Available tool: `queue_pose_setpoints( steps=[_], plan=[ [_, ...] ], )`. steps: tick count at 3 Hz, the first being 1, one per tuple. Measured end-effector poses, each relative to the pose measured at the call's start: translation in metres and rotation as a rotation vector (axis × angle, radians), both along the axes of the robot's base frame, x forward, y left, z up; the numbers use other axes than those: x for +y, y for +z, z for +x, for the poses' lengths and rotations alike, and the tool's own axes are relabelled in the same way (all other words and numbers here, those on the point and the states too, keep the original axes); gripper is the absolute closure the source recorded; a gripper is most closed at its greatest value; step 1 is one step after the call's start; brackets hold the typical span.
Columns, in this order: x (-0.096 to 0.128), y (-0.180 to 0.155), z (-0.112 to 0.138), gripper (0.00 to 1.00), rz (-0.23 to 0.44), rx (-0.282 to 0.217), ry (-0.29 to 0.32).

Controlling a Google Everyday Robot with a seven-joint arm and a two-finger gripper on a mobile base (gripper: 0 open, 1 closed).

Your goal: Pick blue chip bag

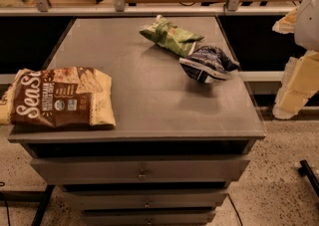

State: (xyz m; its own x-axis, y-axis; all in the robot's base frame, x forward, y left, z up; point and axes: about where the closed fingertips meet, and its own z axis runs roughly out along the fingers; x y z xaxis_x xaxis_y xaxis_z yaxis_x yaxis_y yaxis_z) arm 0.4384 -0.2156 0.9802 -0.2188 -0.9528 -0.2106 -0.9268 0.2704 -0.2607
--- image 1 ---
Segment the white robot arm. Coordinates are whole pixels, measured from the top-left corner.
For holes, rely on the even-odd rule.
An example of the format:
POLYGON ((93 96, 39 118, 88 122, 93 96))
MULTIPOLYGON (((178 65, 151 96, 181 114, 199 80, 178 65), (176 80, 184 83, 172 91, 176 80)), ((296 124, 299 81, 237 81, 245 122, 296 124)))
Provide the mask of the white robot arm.
POLYGON ((276 118, 290 119, 319 92, 319 0, 302 0, 272 30, 292 33, 295 43, 306 50, 304 56, 291 57, 286 64, 272 110, 276 118))

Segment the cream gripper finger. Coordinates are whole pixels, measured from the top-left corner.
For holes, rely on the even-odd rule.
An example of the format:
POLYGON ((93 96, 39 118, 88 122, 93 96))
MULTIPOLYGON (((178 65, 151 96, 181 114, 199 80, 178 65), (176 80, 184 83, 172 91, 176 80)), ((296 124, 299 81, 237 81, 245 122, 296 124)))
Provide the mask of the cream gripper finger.
POLYGON ((298 8, 294 8, 280 20, 276 21, 272 30, 280 34, 293 33, 295 31, 297 10, 298 8))
POLYGON ((273 115, 290 119, 319 92, 319 53, 307 51, 300 59, 291 57, 285 66, 273 115))

